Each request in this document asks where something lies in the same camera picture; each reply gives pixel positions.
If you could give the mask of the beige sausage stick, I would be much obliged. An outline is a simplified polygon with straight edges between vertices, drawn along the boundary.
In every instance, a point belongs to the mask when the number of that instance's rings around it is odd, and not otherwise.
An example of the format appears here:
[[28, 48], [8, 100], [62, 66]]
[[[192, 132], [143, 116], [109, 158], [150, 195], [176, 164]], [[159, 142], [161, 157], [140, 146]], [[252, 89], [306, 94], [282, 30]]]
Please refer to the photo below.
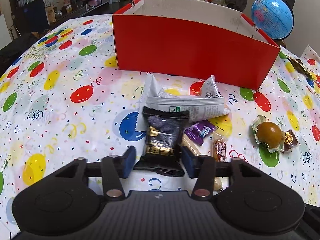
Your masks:
[[[195, 156], [200, 156], [201, 152], [198, 150], [196, 145], [189, 139], [189, 137], [185, 134], [183, 134], [181, 146], [186, 146], [188, 150], [191, 151], [191, 153]], [[223, 190], [222, 182], [219, 177], [214, 178], [214, 191], [220, 192]]]

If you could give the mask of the black snack packet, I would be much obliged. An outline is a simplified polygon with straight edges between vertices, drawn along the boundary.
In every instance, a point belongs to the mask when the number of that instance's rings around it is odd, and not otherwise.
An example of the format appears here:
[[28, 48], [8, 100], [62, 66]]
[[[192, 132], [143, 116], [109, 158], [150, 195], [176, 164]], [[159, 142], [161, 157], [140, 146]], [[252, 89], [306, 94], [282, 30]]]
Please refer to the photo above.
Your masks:
[[143, 117], [147, 123], [145, 146], [133, 169], [183, 177], [180, 144], [184, 127], [189, 122], [189, 112], [165, 112], [145, 106]]

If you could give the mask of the red white candy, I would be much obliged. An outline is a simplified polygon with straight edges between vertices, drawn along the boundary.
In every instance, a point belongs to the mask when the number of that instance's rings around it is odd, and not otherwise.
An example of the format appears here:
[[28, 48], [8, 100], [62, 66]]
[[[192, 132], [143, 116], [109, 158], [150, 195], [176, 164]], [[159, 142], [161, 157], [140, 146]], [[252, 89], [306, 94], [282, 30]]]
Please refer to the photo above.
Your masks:
[[224, 136], [213, 132], [213, 157], [217, 162], [225, 162], [227, 159], [227, 140]]

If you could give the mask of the purple candy wrapper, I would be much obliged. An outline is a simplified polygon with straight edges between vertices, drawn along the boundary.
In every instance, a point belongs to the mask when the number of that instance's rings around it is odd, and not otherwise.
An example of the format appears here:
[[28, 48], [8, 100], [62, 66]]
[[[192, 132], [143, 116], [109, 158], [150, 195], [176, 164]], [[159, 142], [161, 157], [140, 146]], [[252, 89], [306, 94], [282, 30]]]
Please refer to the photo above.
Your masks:
[[215, 126], [208, 120], [202, 120], [186, 128], [185, 135], [195, 144], [202, 145], [204, 138], [215, 131]]

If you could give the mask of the white snack packet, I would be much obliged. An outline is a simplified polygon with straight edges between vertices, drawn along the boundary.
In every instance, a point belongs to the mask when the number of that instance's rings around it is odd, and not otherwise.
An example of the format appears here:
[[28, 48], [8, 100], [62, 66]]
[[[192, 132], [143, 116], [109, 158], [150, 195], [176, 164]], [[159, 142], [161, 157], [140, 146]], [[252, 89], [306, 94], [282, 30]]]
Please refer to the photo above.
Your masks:
[[200, 89], [200, 95], [175, 96], [167, 93], [160, 86], [154, 75], [147, 75], [143, 94], [140, 99], [136, 121], [136, 130], [146, 130], [143, 108], [165, 112], [189, 112], [189, 121], [197, 122], [227, 115], [231, 110], [225, 105], [225, 98], [221, 96], [215, 83], [215, 76], [207, 79]]

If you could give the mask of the brown jelly cup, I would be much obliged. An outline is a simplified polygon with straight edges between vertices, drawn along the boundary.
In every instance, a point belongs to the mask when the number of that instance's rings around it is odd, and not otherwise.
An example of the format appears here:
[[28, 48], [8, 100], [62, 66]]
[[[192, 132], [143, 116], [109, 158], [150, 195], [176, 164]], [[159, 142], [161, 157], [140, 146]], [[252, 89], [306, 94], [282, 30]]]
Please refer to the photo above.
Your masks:
[[263, 115], [258, 115], [251, 124], [255, 141], [258, 145], [265, 146], [270, 153], [283, 152], [285, 132], [278, 125], [267, 121]]

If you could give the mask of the balloon pattern tablecloth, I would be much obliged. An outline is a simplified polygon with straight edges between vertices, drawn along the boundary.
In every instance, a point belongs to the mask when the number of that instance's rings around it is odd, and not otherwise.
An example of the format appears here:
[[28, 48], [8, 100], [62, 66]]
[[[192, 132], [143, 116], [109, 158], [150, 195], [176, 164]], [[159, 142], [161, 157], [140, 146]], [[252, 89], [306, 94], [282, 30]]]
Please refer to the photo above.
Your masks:
[[[227, 158], [239, 157], [319, 205], [319, 57], [302, 56], [312, 80], [299, 74], [282, 49], [264, 83], [250, 90], [219, 83], [231, 112], [213, 119], [227, 140]], [[83, 157], [89, 162], [121, 155], [145, 133], [136, 131], [146, 74], [119, 70], [111, 15], [69, 20], [35, 42], [1, 76], [1, 239], [19, 229], [15, 196]], [[298, 144], [270, 153], [255, 141], [258, 115]]]

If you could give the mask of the brown gold candy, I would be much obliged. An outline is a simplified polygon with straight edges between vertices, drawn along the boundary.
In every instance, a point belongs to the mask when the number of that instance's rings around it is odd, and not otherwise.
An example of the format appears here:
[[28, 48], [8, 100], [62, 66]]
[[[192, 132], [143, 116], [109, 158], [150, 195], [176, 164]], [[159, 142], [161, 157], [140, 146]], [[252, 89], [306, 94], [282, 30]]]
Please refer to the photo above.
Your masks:
[[285, 139], [284, 139], [284, 150], [283, 152], [289, 152], [293, 148], [295, 148], [298, 144], [298, 140], [291, 129], [285, 132]]

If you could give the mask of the red cardboard box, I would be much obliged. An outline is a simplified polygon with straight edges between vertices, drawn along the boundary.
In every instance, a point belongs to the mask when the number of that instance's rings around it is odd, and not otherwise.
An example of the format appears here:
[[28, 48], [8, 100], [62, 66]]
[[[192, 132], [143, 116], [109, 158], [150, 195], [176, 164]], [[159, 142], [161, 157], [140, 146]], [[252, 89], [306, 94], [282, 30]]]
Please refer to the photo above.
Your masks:
[[280, 51], [242, 12], [204, 1], [133, 0], [112, 22], [121, 70], [257, 90]]

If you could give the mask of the yellow black snack wrapper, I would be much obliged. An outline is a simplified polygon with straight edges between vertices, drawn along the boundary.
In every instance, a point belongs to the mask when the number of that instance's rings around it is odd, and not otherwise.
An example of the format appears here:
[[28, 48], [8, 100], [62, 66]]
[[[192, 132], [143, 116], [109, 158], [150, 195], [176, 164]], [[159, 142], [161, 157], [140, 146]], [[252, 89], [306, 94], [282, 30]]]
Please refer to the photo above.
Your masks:
[[300, 74], [303, 74], [305, 77], [307, 77], [308, 79], [312, 80], [312, 75], [310, 74], [309, 71], [307, 71], [302, 62], [300, 60], [296, 60], [290, 56], [287, 56], [287, 59], [289, 60], [289, 62], [292, 64], [293, 68], [299, 72]]

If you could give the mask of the black jacket on chair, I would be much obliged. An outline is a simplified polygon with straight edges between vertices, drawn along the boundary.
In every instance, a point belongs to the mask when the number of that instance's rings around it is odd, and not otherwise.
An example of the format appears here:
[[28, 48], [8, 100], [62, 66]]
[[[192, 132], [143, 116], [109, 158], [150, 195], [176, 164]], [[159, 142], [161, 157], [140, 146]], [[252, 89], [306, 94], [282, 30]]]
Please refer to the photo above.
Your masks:
[[39, 39], [33, 33], [23, 34], [0, 50], [0, 74], [18, 62], [21, 55]]

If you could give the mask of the blue globe on stand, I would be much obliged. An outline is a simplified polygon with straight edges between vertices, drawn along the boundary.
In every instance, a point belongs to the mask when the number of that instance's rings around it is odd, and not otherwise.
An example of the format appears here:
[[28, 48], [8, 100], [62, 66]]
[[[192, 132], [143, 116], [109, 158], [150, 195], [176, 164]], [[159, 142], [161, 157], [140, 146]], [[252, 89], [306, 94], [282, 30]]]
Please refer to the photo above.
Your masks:
[[287, 38], [294, 26], [293, 12], [282, 0], [255, 0], [251, 18], [255, 26], [273, 40]]

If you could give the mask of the dark tv console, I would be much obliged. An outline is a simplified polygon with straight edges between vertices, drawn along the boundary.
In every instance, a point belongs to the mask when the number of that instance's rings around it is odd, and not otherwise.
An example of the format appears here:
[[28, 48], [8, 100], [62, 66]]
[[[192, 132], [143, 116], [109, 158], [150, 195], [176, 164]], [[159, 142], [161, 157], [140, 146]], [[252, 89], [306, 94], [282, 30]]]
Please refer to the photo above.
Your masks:
[[76, 3], [63, 6], [56, 12], [56, 21], [49, 24], [49, 29], [54, 29], [67, 20], [84, 17], [95, 9], [107, 5], [110, 0], [79, 0]]

